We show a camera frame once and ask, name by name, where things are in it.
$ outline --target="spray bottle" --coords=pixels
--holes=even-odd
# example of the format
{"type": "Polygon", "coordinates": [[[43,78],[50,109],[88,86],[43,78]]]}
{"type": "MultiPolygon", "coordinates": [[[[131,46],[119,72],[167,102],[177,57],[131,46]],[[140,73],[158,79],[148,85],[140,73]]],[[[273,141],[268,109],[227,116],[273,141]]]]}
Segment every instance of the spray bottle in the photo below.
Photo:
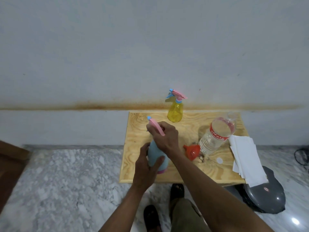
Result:
{"type": "Polygon", "coordinates": [[[170,98],[172,96],[175,96],[176,99],[173,102],[171,108],[168,110],[168,119],[172,122],[179,122],[181,121],[183,115],[182,100],[187,99],[187,97],[174,89],[170,89],[170,93],[166,98],[170,98]]]}
{"type": "MultiPolygon", "coordinates": [[[[158,129],[159,133],[162,136],[165,136],[165,133],[163,132],[162,128],[160,127],[160,125],[156,122],[155,119],[151,118],[150,116],[147,116],[147,119],[149,120],[149,124],[152,125],[153,127],[155,127],[156,129],[158,129]]],[[[154,140],[152,140],[152,142],[150,143],[149,149],[148,149],[148,164],[150,167],[152,167],[157,159],[161,156],[165,156],[164,162],[161,164],[161,166],[158,169],[158,174],[164,173],[165,170],[168,167],[168,161],[169,158],[167,157],[167,155],[161,151],[154,140]]]]}

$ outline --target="blue spray bottle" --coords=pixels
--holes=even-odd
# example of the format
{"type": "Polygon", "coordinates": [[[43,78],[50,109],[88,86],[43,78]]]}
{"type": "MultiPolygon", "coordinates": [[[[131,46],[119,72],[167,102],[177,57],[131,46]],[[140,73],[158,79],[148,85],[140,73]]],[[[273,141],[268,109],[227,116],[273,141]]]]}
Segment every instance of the blue spray bottle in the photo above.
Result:
{"type": "MultiPolygon", "coordinates": [[[[165,133],[163,132],[160,125],[153,118],[151,118],[150,116],[147,116],[147,119],[149,120],[150,125],[155,127],[162,136],[165,136],[165,133]]],[[[167,157],[167,155],[163,151],[161,151],[157,147],[155,141],[152,140],[152,142],[150,143],[149,149],[148,149],[148,164],[149,164],[149,166],[152,167],[156,163],[157,159],[160,156],[165,156],[165,159],[164,159],[164,162],[161,164],[161,166],[158,169],[158,174],[164,173],[166,171],[166,169],[168,167],[169,158],[167,157]]]]}

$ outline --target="hand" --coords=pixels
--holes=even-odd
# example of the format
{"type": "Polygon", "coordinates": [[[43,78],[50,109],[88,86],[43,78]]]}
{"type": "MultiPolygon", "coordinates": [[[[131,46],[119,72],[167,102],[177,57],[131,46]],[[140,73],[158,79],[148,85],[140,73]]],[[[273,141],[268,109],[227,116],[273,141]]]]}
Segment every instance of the hand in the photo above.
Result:
{"type": "Polygon", "coordinates": [[[165,136],[160,135],[159,131],[150,124],[147,124],[147,130],[153,136],[157,147],[163,151],[169,158],[173,153],[180,153],[178,146],[178,131],[177,129],[165,121],[158,122],[163,129],[165,136]]]}
{"type": "Polygon", "coordinates": [[[135,174],[132,187],[137,189],[141,194],[155,182],[157,171],[165,159],[164,156],[161,156],[152,167],[149,167],[146,158],[149,145],[150,143],[148,142],[141,147],[141,152],[135,162],[135,174]]]}

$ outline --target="person's right arm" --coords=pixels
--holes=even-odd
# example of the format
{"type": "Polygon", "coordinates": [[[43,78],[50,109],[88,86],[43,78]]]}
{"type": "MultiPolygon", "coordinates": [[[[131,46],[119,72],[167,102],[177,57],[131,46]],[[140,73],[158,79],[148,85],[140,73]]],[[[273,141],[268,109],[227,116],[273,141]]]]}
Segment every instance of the person's right arm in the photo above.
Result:
{"type": "Polygon", "coordinates": [[[161,136],[151,125],[147,125],[147,129],[152,134],[157,147],[174,163],[212,232],[273,232],[248,206],[215,183],[181,154],[178,146],[178,131],[174,126],[166,122],[159,122],[159,124],[165,136],[161,136]]]}

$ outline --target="olive green pants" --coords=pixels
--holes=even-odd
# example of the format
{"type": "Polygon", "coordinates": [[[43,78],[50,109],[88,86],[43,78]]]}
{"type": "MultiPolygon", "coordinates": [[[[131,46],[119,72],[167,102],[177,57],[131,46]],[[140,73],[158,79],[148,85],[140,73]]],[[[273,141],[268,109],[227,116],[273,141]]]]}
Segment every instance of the olive green pants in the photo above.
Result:
{"type": "Polygon", "coordinates": [[[171,202],[170,218],[171,232],[211,232],[195,205],[188,199],[174,199],[171,202]]]}

